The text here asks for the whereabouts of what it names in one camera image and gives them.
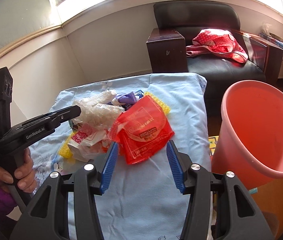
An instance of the fingernail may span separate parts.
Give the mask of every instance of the fingernail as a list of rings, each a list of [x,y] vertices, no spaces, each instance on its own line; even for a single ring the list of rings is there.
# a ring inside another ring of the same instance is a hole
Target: fingernail
[[[18,183],[18,187],[20,188],[20,189],[24,189],[25,187],[26,187],[26,183],[25,182],[19,182]]]
[[[3,182],[11,184],[14,181],[13,181],[13,178],[12,178],[12,176],[10,174],[4,173],[3,174]]]
[[[16,171],[16,172],[15,172],[15,178],[16,178],[16,179],[20,179],[20,178],[22,177],[22,175],[23,175],[23,174],[22,174],[21,171]]]

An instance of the wooden floor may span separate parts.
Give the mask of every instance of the wooden floor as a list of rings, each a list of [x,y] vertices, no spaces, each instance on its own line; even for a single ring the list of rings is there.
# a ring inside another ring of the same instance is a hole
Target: wooden floor
[[[279,79],[276,87],[283,92],[283,79]],[[208,135],[219,134],[221,117],[208,118]],[[279,229],[276,239],[283,233],[283,179],[276,179],[258,188],[258,192],[252,195],[257,205],[263,212],[276,215]]]

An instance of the folded red cloth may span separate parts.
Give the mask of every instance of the folded red cloth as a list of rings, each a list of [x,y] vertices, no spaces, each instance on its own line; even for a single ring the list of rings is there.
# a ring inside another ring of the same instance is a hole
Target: folded red cloth
[[[245,63],[248,55],[229,31],[203,29],[193,38],[193,45],[186,47],[187,57],[213,53],[218,57],[231,58]]]

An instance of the metal bolt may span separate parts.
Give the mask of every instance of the metal bolt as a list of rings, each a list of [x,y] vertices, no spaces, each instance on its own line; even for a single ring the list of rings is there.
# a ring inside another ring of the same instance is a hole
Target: metal bolt
[[[50,174],[50,177],[51,178],[57,178],[59,176],[59,174],[58,174],[58,172],[57,171],[54,171],[54,172],[52,172],[51,174]]]
[[[198,171],[200,169],[200,166],[197,163],[194,163],[190,166],[190,168],[194,171]]]
[[[233,178],[233,177],[235,177],[235,173],[233,173],[232,171],[227,171],[226,172],[226,176],[230,177],[230,178]]]
[[[93,170],[93,168],[94,168],[94,165],[92,165],[91,163],[86,164],[86,165],[84,166],[84,169],[85,169],[86,171],[91,171],[91,170]]]

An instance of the hand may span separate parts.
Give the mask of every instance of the hand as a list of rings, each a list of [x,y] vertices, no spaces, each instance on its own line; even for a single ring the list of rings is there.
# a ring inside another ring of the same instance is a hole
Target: hand
[[[16,179],[20,179],[17,186],[26,193],[32,193],[37,187],[35,180],[35,172],[33,171],[33,160],[31,158],[31,152],[29,148],[25,149],[24,152],[24,164],[17,168],[14,172]],[[9,193],[8,187],[5,183],[13,183],[12,176],[0,167],[0,187],[7,193]]]

